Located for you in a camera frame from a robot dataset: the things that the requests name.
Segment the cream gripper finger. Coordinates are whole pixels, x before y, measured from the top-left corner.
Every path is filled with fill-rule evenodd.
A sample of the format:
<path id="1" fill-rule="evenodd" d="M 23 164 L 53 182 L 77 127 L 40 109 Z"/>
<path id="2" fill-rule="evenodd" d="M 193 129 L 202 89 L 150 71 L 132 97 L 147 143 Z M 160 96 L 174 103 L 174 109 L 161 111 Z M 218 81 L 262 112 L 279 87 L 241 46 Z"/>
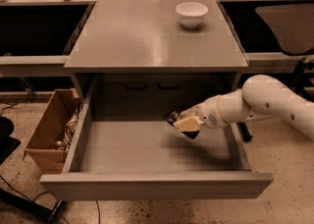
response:
<path id="1" fill-rule="evenodd" d="M 196 132 L 199 131 L 204 124 L 196 115 L 183 117 L 173 123 L 174 127 L 180 132 Z"/>
<path id="2" fill-rule="evenodd" d="M 180 113 L 180 117 L 188 117 L 188 116 L 197 116 L 198 115 L 198 105 L 192 106 L 188 109 L 185 109 Z"/>

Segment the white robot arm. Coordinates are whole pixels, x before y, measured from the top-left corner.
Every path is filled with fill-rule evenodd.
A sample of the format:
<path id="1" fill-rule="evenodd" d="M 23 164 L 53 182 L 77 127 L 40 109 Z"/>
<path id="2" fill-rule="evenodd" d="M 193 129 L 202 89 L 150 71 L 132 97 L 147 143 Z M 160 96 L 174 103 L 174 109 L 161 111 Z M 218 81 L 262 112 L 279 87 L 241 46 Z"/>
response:
<path id="1" fill-rule="evenodd" d="M 314 103 L 266 75 L 253 76 L 241 89 L 207 98 L 176 114 L 173 126 L 182 133 L 195 133 L 202 126 L 224 128 L 267 116 L 277 116 L 314 139 Z"/>

